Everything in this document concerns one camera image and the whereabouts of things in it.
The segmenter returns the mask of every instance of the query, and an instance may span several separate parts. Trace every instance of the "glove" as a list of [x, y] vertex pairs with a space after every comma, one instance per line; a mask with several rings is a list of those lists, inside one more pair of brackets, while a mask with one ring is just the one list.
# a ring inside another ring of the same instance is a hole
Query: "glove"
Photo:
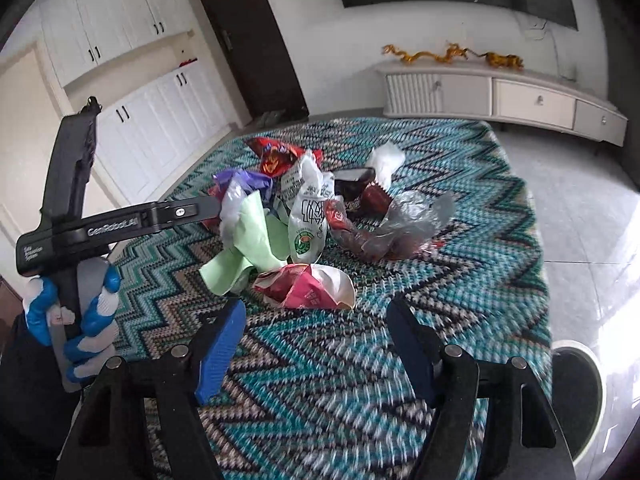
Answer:
[[[109, 265], [102, 292], [82, 316], [82, 334], [65, 343], [65, 356], [72, 363], [66, 371], [70, 381], [79, 383], [97, 375], [107, 359], [116, 355], [113, 342], [118, 336], [118, 324], [113, 317], [118, 309], [119, 288], [118, 271]], [[33, 278], [27, 289], [22, 300], [27, 328], [40, 344], [51, 346], [52, 320], [62, 318], [65, 325], [73, 324], [76, 316], [68, 308], [57, 305], [58, 290], [49, 278]]]

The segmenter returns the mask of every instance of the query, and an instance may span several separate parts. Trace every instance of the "metal screw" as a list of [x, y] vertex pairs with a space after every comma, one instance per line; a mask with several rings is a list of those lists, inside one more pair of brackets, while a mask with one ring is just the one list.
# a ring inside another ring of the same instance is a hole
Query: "metal screw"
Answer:
[[116, 368], [119, 368], [121, 364], [122, 364], [122, 357], [120, 357], [119, 355], [114, 355], [113, 357], [109, 357], [106, 362], [107, 368], [109, 370], [115, 370]]
[[189, 347], [187, 345], [176, 345], [173, 348], [171, 348], [171, 355], [176, 358], [184, 357], [188, 353], [189, 353]]
[[518, 370], [524, 370], [527, 367], [527, 362], [522, 357], [514, 357], [511, 359], [511, 364]]
[[458, 345], [447, 345], [444, 347], [444, 353], [449, 357], [460, 357], [462, 355], [462, 348]]

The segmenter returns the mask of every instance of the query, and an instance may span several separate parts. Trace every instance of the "dragon figurine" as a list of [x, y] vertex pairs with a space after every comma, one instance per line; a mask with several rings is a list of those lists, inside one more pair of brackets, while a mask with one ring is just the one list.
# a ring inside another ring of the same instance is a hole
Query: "dragon figurine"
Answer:
[[451, 63], [455, 57], [464, 57], [465, 59], [468, 59], [466, 56], [467, 52], [472, 53], [476, 57], [484, 57], [487, 64], [494, 68], [505, 67], [520, 70], [524, 67], [524, 62], [520, 56], [515, 56], [514, 54], [503, 56], [502, 54], [496, 54], [495, 52], [478, 54], [470, 48], [460, 47], [457, 43], [449, 43], [449, 47], [447, 48], [447, 52], [444, 56], [440, 56], [439, 54], [434, 54], [433, 52], [428, 52], [426, 50], [411, 55], [404, 50], [396, 49], [392, 44], [385, 45], [382, 48], [382, 54], [394, 54], [395, 56], [398, 56], [402, 62], [407, 64], [413, 63], [420, 57], [433, 57], [433, 59], [439, 63]]

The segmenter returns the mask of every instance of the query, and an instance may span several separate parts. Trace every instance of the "tv stand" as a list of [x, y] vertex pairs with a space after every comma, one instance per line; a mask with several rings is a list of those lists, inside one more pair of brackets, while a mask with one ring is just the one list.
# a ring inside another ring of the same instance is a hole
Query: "tv stand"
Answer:
[[492, 68], [475, 60], [419, 59], [376, 66], [386, 117], [465, 118], [519, 123], [622, 146], [626, 117], [570, 81], [531, 70]]

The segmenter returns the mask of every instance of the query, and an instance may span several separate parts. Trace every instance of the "green paper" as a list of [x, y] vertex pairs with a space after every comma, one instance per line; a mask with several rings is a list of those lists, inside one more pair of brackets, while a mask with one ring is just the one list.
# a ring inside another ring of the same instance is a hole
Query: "green paper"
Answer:
[[289, 255], [287, 228], [277, 218], [273, 219], [282, 227], [269, 220], [270, 229], [267, 228], [260, 192], [255, 191], [244, 199], [234, 231], [234, 246], [218, 253], [200, 268], [200, 275], [213, 294], [224, 296], [253, 267], [258, 272], [270, 272], [287, 264], [274, 256], [271, 249], [273, 243], [275, 252], [279, 256], [284, 254], [284, 260]]

